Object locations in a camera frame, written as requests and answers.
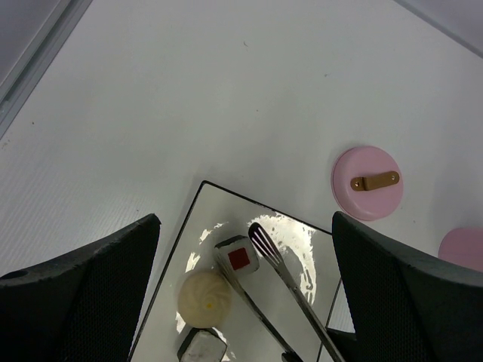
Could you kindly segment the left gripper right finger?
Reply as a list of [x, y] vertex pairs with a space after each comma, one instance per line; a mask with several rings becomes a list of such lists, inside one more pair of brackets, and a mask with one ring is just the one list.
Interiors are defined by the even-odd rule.
[[354, 332], [347, 361], [480, 361], [482, 273], [440, 260], [342, 212], [332, 241]]

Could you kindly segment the steel food tongs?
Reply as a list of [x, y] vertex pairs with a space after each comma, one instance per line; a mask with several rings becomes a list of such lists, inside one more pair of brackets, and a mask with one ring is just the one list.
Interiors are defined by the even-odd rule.
[[304, 224], [251, 223], [246, 236], [260, 261], [258, 270], [238, 276], [215, 249], [229, 285], [282, 349], [283, 361], [307, 361], [314, 348], [344, 361], [326, 321], [340, 289], [331, 234]]

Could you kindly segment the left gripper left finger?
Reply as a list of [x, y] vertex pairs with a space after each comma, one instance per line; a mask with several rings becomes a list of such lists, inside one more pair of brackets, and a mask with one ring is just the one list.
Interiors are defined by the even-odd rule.
[[1, 277], [3, 361], [126, 361], [161, 223], [155, 214]]

